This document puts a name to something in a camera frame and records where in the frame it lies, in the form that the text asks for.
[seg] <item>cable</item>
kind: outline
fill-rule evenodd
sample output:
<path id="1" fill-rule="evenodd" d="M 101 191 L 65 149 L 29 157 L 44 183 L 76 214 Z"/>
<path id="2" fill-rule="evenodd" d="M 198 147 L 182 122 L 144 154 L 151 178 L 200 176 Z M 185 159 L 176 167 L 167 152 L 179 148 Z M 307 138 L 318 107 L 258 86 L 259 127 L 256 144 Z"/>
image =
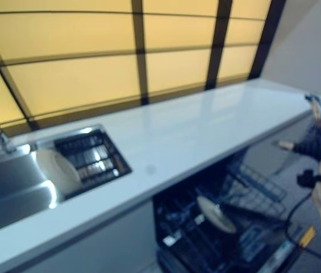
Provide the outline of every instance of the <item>cable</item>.
<path id="1" fill-rule="evenodd" d="M 305 197 L 303 197 L 293 208 L 292 210 L 289 212 L 289 214 L 287 215 L 286 217 L 286 225 L 285 225 L 285 229 L 284 229 L 284 232 L 285 232 L 285 237 L 292 243 L 294 244 L 295 246 L 299 247 L 300 249 L 304 250 L 305 252 L 321 259 L 321 254 L 314 251 L 314 250 L 311 250 L 309 248 L 306 248 L 306 247 L 303 247 L 301 246 L 300 244 L 298 244 L 298 242 L 294 241 L 294 239 L 290 236 L 289 234 L 289 223 L 290 223 L 290 219 L 293 217 L 294 213 L 297 211 L 297 209 L 299 209 L 299 207 L 305 202 L 307 201 L 310 197 L 311 197 L 311 193 L 308 193 Z"/>

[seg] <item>dishwasher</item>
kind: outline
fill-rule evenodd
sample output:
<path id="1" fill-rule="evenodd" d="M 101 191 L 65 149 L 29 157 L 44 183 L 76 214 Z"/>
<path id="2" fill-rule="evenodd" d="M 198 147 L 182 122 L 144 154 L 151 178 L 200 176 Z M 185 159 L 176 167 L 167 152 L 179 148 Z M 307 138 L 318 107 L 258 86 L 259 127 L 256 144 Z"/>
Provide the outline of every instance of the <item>dishwasher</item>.
<path id="1" fill-rule="evenodd" d="M 240 158 L 230 156 L 153 198 L 164 272 L 284 272 L 285 261 L 299 255 L 280 217 L 286 191 Z M 219 225 L 215 214 L 224 216 Z M 294 238 L 305 231 L 288 229 Z"/>

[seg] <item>white cabinet door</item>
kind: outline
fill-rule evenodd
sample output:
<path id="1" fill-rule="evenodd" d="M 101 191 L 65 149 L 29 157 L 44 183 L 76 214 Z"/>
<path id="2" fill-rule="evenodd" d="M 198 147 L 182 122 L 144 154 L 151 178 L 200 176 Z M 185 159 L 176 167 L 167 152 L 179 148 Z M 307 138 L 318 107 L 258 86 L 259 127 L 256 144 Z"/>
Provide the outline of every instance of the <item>white cabinet door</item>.
<path id="1" fill-rule="evenodd" d="M 148 201 L 22 272 L 136 273 L 155 259 L 153 206 Z"/>

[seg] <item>kitchen counter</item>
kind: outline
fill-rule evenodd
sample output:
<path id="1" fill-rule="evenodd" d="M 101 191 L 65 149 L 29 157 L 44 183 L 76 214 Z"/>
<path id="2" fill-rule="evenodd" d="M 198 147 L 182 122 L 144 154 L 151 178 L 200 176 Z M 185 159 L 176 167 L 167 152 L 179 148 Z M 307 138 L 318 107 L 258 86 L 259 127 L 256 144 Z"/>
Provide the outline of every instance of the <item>kitchen counter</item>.
<path id="1" fill-rule="evenodd" d="M 68 241 L 304 117 L 303 90 L 252 80 L 12 138 L 102 124 L 132 173 L 0 230 L 0 272 Z"/>

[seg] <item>white wall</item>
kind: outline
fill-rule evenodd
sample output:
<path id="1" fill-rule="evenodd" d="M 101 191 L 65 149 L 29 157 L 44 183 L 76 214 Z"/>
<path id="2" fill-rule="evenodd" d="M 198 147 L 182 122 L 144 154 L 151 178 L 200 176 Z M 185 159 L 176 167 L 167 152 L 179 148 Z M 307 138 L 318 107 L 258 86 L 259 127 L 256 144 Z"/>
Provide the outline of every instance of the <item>white wall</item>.
<path id="1" fill-rule="evenodd" d="M 321 94 L 321 0 L 287 0 L 261 77 Z"/>

